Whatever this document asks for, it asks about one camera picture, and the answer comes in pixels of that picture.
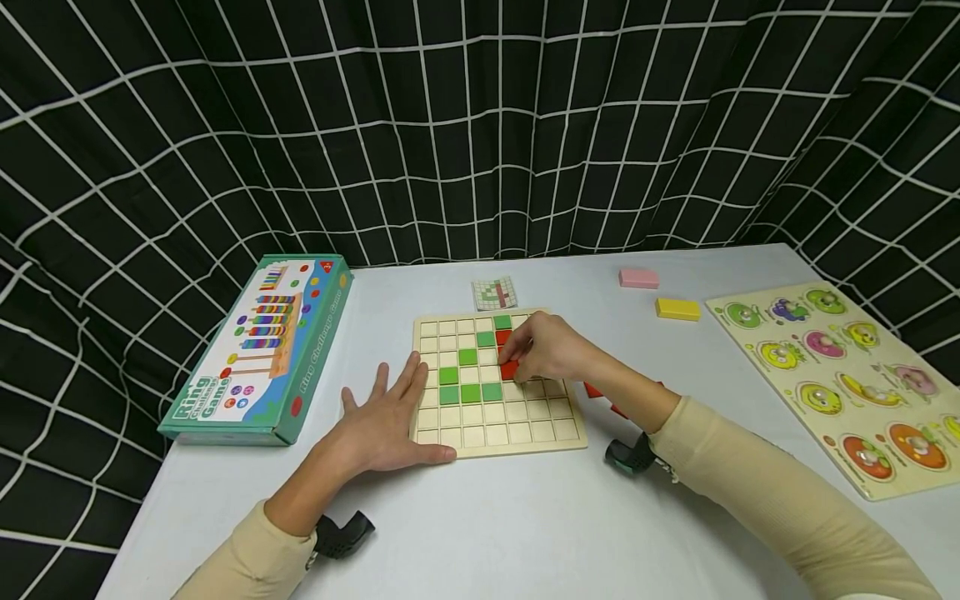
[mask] yellow block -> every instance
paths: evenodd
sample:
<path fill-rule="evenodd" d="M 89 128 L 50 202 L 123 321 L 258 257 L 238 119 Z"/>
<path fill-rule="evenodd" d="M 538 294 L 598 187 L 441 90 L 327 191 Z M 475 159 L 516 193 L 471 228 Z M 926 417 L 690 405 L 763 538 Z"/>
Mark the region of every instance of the yellow block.
<path fill-rule="evenodd" d="M 700 321 L 700 304 L 690 300 L 657 298 L 657 316 L 661 319 Z"/>

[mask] wooden puzzle board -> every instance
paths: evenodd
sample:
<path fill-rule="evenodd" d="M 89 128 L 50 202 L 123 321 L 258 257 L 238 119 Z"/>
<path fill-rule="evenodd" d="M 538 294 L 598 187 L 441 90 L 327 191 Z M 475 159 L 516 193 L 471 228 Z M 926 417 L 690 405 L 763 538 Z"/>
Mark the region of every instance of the wooden puzzle board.
<path fill-rule="evenodd" d="M 960 391 L 835 287 L 707 306 L 865 498 L 960 481 Z"/>
<path fill-rule="evenodd" d="M 414 321 L 414 349 L 430 368 L 410 439 L 446 444 L 459 458 L 587 447 L 577 400 L 563 381 L 518 385 L 497 364 L 510 333 L 542 308 Z"/>

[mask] right hand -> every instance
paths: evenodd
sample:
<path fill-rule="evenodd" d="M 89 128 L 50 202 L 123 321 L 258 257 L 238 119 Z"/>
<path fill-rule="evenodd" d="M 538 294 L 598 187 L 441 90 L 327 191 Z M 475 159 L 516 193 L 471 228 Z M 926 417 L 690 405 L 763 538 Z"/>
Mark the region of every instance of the right hand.
<path fill-rule="evenodd" d="M 577 333 L 562 317 L 537 311 L 510 336 L 499 362 L 519 362 L 514 380 L 588 378 L 587 369 L 606 353 Z"/>

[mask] green box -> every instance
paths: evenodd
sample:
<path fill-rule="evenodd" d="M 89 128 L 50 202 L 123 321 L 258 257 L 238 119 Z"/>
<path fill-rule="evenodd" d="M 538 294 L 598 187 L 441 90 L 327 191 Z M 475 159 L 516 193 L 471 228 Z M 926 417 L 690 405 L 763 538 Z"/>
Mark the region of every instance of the green box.
<path fill-rule="evenodd" d="M 289 445 L 353 274 L 339 254 L 267 254 L 156 429 L 181 444 Z"/>

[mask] pink puzzle piece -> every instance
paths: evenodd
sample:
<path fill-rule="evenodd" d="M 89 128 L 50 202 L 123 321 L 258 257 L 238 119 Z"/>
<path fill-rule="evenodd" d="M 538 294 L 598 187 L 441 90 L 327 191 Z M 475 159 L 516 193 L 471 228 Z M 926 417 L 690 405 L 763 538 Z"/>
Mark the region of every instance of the pink puzzle piece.
<path fill-rule="evenodd" d="M 656 290 L 660 287 L 660 278 L 648 269 L 620 269 L 620 287 Z"/>

